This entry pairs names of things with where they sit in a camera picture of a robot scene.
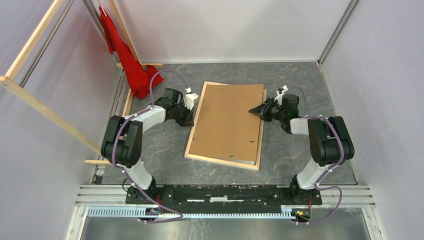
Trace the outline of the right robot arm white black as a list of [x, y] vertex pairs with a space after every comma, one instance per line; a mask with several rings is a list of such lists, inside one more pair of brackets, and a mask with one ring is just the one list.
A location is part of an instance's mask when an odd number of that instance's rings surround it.
[[308, 137], [311, 159], [290, 183], [289, 199], [302, 204], [319, 190], [321, 181], [333, 169], [354, 157], [355, 148], [342, 116], [301, 117], [300, 98], [294, 94], [269, 97], [248, 112], [264, 122], [276, 120], [287, 134]]

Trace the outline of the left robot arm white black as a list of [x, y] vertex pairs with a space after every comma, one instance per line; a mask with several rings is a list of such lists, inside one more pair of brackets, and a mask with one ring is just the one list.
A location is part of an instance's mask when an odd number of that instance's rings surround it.
[[155, 125], [174, 120], [181, 127], [194, 126], [195, 105], [200, 96], [166, 88], [164, 95], [147, 108], [128, 116], [112, 116], [107, 123], [101, 156], [120, 169], [145, 204], [157, 198], [156, 181], [142, 164], [143, 134]]

